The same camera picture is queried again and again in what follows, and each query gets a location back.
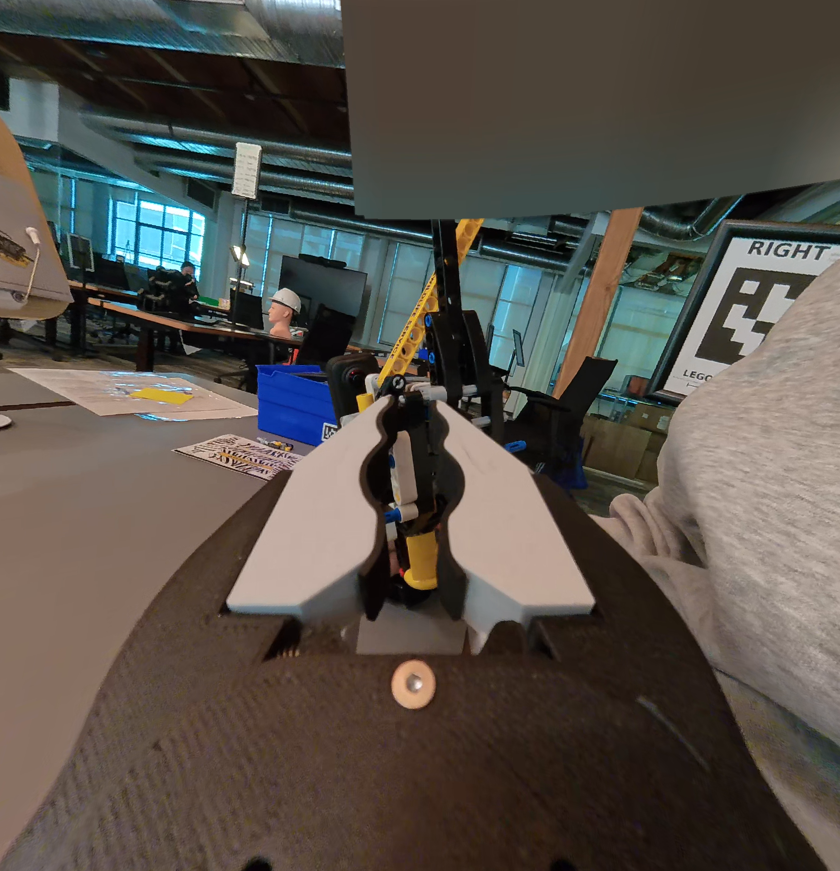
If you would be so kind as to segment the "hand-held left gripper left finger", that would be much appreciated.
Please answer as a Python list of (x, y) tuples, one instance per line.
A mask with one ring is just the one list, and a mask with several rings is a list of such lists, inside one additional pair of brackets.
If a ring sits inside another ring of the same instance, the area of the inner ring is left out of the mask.
[(283, 489), (226, 598), (230, 612), (332, 622), (382, 610), (391, 579), (382, 497), (369, 467), (386, 450), (385, 396), (311, 451)]

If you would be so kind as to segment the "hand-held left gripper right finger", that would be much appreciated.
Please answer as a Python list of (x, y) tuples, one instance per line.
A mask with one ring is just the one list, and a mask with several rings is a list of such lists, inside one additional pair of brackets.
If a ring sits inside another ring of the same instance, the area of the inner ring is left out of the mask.
[(437, 583), (478, 654), (497, 625), (591, 614), (596, 600), (528, 468), (455, 408), (430, 406)]

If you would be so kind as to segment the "black and yellow lego model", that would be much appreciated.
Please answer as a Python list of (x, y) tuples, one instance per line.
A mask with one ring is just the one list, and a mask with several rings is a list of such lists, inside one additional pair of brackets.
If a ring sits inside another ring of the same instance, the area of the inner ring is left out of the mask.
[(453, 618), (464, 612), (469, 577), (458, 563), (451, 516), (463, 501), (466, 479), (444, 441), (455, 434), (444, 417), (454, 411), (480, 435), (484, 447), (503, 444), (503, 383), (493, 374), (479, 317), (462, 305), (459, 267), (483, 219), (431, 223), (435, 273), (421, 293), (390, 357), (365, 378), (359, 412), (388, 401), (383, 446), (372, 454), (363, 482), (396, 529), (395, 556), (405, 588), (415, 596), (439, 591)]

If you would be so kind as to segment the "person's right forearm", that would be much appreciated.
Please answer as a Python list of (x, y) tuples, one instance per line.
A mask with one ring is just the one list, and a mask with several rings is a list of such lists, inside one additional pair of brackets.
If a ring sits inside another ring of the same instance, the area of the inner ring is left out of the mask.
[(840, 259), (680, 404), (658, 479), (593, 519), (678, 610), (766, 781), (840, 869)]

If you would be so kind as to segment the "lego instruction booklet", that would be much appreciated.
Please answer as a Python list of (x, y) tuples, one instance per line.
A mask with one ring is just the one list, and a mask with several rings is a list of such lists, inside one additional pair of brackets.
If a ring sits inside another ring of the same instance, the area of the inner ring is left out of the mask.
[(0, 175), (0, 317), (47, 320), (73, 297), (38, 202)]

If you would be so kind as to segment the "striped instruction leaflet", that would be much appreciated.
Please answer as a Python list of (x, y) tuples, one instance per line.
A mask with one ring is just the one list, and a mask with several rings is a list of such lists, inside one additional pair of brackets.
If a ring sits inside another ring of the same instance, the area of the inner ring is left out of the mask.
[(263, 482), (292, 471), (303, 460), (303, 455), (289, 442), (250, 440), (233, 434), (176, 448), (173, 452)]

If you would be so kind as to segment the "blue plastic bin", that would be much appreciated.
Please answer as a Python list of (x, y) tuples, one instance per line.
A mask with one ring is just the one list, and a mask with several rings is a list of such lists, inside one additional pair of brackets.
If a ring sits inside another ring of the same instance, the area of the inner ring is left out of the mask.
[(317, 365), (257, 366), (258, 430), (317, 446), (338, 430), (327, 376)]

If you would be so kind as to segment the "cardboard boxes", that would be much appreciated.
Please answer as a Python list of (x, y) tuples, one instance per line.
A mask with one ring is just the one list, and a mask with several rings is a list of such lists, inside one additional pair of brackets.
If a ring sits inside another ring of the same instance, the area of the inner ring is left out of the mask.
[(672, 408), (639, 403), (621, 421), (585, 416), (582, 462), (599, 472), (658, 484), (657, 465), (674, 416)]

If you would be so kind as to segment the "black office chair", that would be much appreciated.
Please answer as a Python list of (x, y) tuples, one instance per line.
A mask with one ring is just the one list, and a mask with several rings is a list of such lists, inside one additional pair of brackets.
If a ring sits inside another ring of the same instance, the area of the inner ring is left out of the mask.
[(613, 373), (616, 360), (586, 357), (560, 397), (511, 386), (525, 398), (523, 408), (503, 428), (504, 447), (530, 470), (566, 488), (582, 473), (585, 416)]

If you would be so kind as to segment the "wooden office desk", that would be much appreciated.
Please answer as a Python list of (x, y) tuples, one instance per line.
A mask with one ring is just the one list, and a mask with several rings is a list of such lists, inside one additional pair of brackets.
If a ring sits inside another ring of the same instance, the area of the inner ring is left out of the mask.
[(276, 347), (300, 347), (303, 343), (303, 339), (295, 336), (277, 339), (262, 330), (228, 326), (220, 321), (209, 323), (199, 318), (183, 321), (167, 313), (146, 312), (136, 307), (135, 297), (129, 292), (101, 289), (75, 280), (70, 280), (69, 288), (73, 300), (81, 305), (81, 317), (86, 316), (88, 308), (98, 308), (101, 312), (138, 329), (139, 341), (134, 357), (135, 369), (138, 372), (153, 371), (155, 353), (160, 346), (157, 336), (165, 332), (181, 333), (196, 338), (204, 336), (210, 342), (225, 343), (233, 356), (237, 356), (249, 366), (251, 375), (255, 375), (256, 371), (254, 362), (247, 360), (249, 348), (252, 349), (251, 354), (256, 354), (257, 347), (264, 347), (265, 360), (267, 363), (273, 363)]

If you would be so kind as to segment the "mannequin head with hard hat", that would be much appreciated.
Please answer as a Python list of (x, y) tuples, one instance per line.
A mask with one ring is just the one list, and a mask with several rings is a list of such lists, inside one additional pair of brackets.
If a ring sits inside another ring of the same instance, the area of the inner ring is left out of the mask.
[(269, 336), (288, 340), (293, 337), (292, 324), (302, 310), (302, 300), (292, 289), (282, 287), (274, 292), (269, 306)]

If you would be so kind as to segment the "large black screen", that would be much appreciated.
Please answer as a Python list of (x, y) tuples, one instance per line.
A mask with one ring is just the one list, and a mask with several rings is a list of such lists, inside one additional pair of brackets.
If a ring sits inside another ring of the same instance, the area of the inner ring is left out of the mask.
[(357, 318), (366, 288), (367, 274), (349, 268), (333, 267), (307, 259), (284, 255), (279, 287), (294, 291), (303, 303), (308, 322), (314, 321), (318, 308)]

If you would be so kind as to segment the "white paper sheet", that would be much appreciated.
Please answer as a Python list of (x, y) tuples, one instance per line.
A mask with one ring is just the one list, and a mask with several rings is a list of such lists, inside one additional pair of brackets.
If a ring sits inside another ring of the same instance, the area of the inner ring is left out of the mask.
[[(238, 419), (257, 410), (190, 381), (186, 376), (161, 373), (92, 371), (49, 368), (16, 368), (25, 377), (97, 416), (141, 416), (157, 421)], [(143, 387), (172, 387), (192, 391), (194, 398), (180, 407), (140, 401), (128, 396)]]

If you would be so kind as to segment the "light panel on stand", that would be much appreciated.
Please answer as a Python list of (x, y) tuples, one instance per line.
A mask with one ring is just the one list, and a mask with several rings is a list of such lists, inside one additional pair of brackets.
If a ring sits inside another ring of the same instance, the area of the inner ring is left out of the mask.
[(234, 151), (234, 171), (231, 193), (242, 201), (240, 241), (230, 245), (231, 256), (237, 267), (234, 290), (231, 292), (230, 324), (237, 325), (238, 299), (241, 284), (249, 265), (247, 256), (247, 233), (252, 202), (257, 200), (262, 169), (262, 147), (250, 142), (237, 142)]

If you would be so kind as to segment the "wooden post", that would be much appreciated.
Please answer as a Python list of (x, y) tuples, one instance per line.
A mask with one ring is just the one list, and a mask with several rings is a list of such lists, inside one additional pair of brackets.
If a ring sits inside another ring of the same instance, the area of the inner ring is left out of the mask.
[(625, 260), (640, 224), (643, 207), (611, 211), (590, 282), (578, 311), (553, 396), (560, 398), (586, 357), (593, 357), (620, 285)]

